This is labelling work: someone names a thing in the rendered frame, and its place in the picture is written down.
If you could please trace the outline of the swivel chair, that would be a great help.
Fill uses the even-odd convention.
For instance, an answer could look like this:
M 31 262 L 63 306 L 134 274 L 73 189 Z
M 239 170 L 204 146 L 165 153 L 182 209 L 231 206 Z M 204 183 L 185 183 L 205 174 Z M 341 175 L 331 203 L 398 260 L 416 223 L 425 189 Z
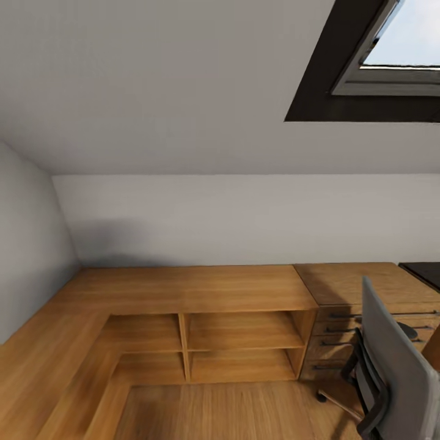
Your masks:
M 410 341 L 415 329 L 394 320 L 367 276 L 362 283 L 362 329 L 340 376 L 356 388 L 365 417 L 324 390 L 316 396 L 360 421 L 363 440 L 440 440 L 440 373 Z

